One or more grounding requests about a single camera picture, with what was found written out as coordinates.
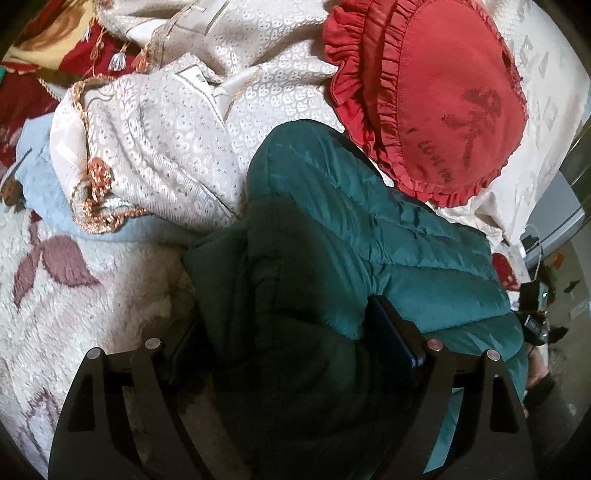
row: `dark green fabric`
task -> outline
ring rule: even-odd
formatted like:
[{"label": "dark green fabric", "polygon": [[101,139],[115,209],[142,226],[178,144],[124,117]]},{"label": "dark green fabric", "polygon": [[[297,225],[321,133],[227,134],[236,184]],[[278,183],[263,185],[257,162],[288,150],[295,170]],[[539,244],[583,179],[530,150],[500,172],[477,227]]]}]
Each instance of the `dark green fabric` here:
[{"label": "dark green fabric", "polygon": [[[363,337],[370,295],[448,348],[499,351],[521,396],[523,336],[486,238],[388,189],[313,121],[274,129],[248,173],[248,212],[184,256],[216,351],[222,417],[265,480],[365,479],[404,410]],[[455,393],[428,469],[447,455]]]}]

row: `ruffled trim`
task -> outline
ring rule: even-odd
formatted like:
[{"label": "ruffled trim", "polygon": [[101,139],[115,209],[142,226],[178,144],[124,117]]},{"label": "ruffled trim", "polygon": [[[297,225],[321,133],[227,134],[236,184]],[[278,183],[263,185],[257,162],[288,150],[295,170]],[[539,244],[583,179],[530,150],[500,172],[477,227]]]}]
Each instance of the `ruffled trim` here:
[{"label": "ruffled trim", "polygon": [[[327,60],[339,66],[329,92],[335,102],[336,115],[352,141],[375,160],[404,193],[440,207],[454,207],[465,205],[471,197],[488,187],[501,174],[509,158],[500,168],[459,191],[446,191],[443,186],[414,180],[408,175],[398,131],[398,68],[402,43],[413,15],[419,7],[434,1],[437,0],[398,0],[392,4],[392,1],[385,0],[346,0],[333,9],[324,24],[323,40]],[[499,43],[506,58],[509,85],[522,107],[526,123],[529,116],[527,100],[521,89],[522,77],[493,19],[475,0],[456,1],[476,11]],[[384,5],[389,11],[381,8]],[[379,12],[379,15],[374,14],[372,21],[367,22],[370,11]],[[380,32],[383,40],[376,36],[376,32]],[[363,51],[366,35],[378,48]],[[373,59],[380,56],[378,68],[365,68],[367,64],[375,66]],[[387,72],[382,69],[385,61],[388,62]],[[523,132],[511,154],[519,147],[522,136]]]}]

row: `red cushion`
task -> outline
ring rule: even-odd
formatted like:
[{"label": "red cushion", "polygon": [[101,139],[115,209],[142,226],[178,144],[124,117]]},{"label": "red cushion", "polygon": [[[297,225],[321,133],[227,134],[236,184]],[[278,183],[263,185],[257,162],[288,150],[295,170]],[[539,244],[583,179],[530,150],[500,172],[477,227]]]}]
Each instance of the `red cushion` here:
[{"label": "red cushion", "polygon": [[521,78],[475,0],[345,0],[323,39],[340,121],[402,191],[465,205],[519,146]]}]

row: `person's hand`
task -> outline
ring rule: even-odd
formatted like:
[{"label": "person's hand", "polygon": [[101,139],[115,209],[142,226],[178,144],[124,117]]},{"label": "person's hand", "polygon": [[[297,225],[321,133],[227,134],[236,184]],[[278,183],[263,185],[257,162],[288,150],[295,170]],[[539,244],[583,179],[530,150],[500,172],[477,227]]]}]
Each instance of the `person's hand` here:
[{"label": "person's hand", "polygon": [[550,373],[544,365],[544,360],[537,348],[532,348],[529,355],[529,366],[527,375],[527,390],[534,388],[546,375]]}]

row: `black sleeve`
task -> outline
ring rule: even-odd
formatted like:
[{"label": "black sleeve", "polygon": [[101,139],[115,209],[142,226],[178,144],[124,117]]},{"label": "black sleeve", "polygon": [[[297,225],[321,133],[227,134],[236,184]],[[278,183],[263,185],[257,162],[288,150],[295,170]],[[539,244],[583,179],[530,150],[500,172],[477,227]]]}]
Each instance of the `black sleeve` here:
[{"label": "black sleeve", "polygon": [[538,473],[544,472],[576,430],[576,423],[560,388],[550,374],[527,392],[527,426]]}]

